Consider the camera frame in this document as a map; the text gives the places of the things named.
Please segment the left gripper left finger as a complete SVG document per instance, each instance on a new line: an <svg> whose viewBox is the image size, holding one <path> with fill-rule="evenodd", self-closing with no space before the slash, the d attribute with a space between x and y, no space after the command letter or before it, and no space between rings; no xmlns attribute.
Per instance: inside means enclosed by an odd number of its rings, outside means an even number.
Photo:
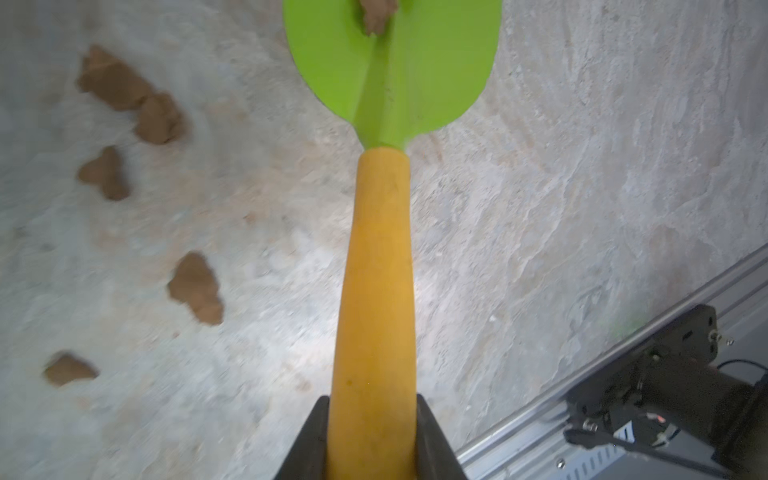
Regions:
<svg viewBox="0 0 768 480"><path fill-rule="evenodd" d="M324 480L330 397L320 396L310 411L275 480Z"/></svg>

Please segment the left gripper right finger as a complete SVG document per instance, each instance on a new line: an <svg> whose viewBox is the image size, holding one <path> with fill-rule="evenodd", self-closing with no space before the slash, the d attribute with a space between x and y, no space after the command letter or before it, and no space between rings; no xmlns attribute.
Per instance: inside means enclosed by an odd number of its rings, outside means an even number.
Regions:
<svg viewBox="0 0 768 480"><path fill-rule="evenodd" d="M427 401L417 395L416 474L419 480L467 480Z"/></svg>

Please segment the green leaf trowel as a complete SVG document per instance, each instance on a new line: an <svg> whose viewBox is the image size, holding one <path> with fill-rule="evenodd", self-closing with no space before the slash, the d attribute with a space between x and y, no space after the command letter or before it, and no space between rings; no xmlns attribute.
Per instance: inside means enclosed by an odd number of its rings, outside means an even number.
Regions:
<svg viewBox="0 0 768 480"><path fill-rule="evenodd" d="M498 46L498 1L287 1L301 77L363 148L337 324L324 475L417 475L410 225L415 137L478 99Z"/></svg>

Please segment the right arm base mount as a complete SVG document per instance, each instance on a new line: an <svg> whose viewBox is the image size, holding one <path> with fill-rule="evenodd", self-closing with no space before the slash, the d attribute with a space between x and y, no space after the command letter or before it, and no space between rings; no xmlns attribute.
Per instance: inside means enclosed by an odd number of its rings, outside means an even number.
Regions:
<svg viewBox="0 0 768 480"><path fill-rule="evenodd" d="M612 445L721 479L767 476L767 379L748 383L714 363L714 307L696 305L598 368L566 395L567 443ZM681 431L712 448L711 465L663 452Z"/></svg>

